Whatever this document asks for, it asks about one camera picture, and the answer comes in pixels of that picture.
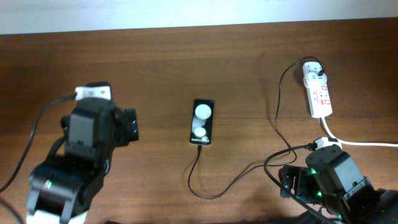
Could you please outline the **black Galaxy flip phone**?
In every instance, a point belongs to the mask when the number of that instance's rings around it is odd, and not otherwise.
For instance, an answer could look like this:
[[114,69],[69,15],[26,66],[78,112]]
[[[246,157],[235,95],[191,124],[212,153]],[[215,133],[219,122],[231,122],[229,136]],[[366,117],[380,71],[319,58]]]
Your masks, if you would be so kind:
[[189,138],[191,144],[202,146],[209,146],[211,144],[214,105],[215,102],[213,100],[194,100]]

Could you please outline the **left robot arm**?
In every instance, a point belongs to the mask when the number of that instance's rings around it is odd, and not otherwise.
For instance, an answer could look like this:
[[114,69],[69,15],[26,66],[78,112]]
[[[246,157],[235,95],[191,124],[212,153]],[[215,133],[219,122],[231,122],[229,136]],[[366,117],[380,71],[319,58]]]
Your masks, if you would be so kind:
[[84,223],[110,172],[113,151],[139,139],[134,109],[117,107],[108,82],[78,86],[63,136],[31,173],[27,223]]

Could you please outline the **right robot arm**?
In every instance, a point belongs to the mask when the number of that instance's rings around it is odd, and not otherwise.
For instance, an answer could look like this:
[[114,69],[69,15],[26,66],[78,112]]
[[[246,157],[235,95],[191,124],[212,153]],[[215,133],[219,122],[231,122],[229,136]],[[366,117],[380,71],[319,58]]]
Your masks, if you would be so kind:
[[311,152],[305,162],[279,170],[281,184],[303,203],[320,205],[345,223],[397,223],[397,191],[376,190],[338,145]]

